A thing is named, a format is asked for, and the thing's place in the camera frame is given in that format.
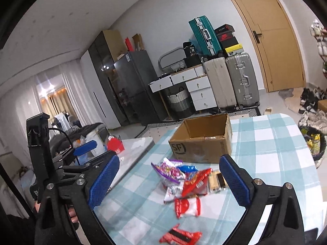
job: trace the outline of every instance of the rug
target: rug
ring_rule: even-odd
[[[278,95],[283,99],[285,106],[295,113],[299,113],[303,87],[280,90]]]
[[[254,116],[260,116],[259,109],[250,108],[250,109],[243,109],[241,111],[235,111],[228,113],[231,119],[239,119],[239,118],[248,118]],[[151,136],[156,143],[156,140],[159,140],[162,135],[166,133],[166,131],[174,129],[183,123],[184,120],[177,120],[177,121],[165,121],[161,123],[150,123],[144,128],[144,130],[138,134],[135,138],[140,137],[149,137]]]

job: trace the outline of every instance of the silver suitcase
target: silver suitcase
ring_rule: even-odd
[[[240,109],[243,106],[259,106],[259,90],[251,58],[243,52],[226,59],[235,96]]]
[[[236,98],[225,58],[221,57],[207,61],[204,63],[204,68],[218,108],[235,106]]]

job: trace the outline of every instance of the bolt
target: bolt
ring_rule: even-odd
[[[254,183],[256,185],[262,185],[262,183],[264,183],[261,179],[254,179]]]
[[[48,190],[51,190],[53,187],[54,187],[54,184],[53,184],[53,183],[49,183],[49,184],[46,186],[46,188],[47,188]]]
[[[286,182],[286,183],[285,183],[285,186],[286,186],[286,188],[289,189],[289,190],[293,188],[293,185],[290,184],[289,182]]]
[[[85,182],[84,179],[78,179],[78,180],[76,181],[77,185],[83,185],[84,182]]]

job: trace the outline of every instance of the white drawer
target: white drawer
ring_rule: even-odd
[[[171,76],[171,80],[173,81],[173,84],[176,85],[181,82],[185,82],[187,80],[193,79],[197,77],[197,73],[194,69],[189,69],[183,72],[180,72],[178,74],[174,74]]]
[[[209,108],[214,108],[217,106],[215,98],[208,98],[202,100],[193,101],[195,110],[204,110]]]
[[[203,76],[191,81],[186,82],[187,89],[189,92],[203,89],[206,87],[211,87],[209,79],[207,76]]]
[[[204,69],[203,69],[202,64],[201,64],[201,65],[198,65],[198,66],[195,66],[195,67],[194,67],[194,70],[195,70],[195,72],[197,73],[197,76],[205,75],[205,71],[204,71]]]
[[[152,92],[157,92],[159,90],[163,90],[167,87],[171,87],[173,84],[171,82],[170,76],[166,76],[164,78],[161,78],[153,83],[150,84],[150,88]]]
[[[202,100],[202,99],[215,99],[211,87],[207,87],[190,93],[193,101]]]

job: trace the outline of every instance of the checkered tablecloth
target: checkered tablecloth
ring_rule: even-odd
[[[253,178],[266,184],[293,184],[305,231],[323,229],[323,197],[317,171],[307,145],[293,119],[272,114],[231,120],[232,158]],[[180,228],[201,231],[198,244],[222,244],[245,209],[238,206],[230,190],[201,197],[201,216],[177,219],[174,204],[164,204],[165,191],[150,163],[171,158],[168,144],[175,130],[168,131],[147,155],[122,179],[94,209],[116,244],[158,244],[177,223]],[[198,169],[218,165],[196,164]],[[267,206],[250,244],[258,242],[271,206]]]

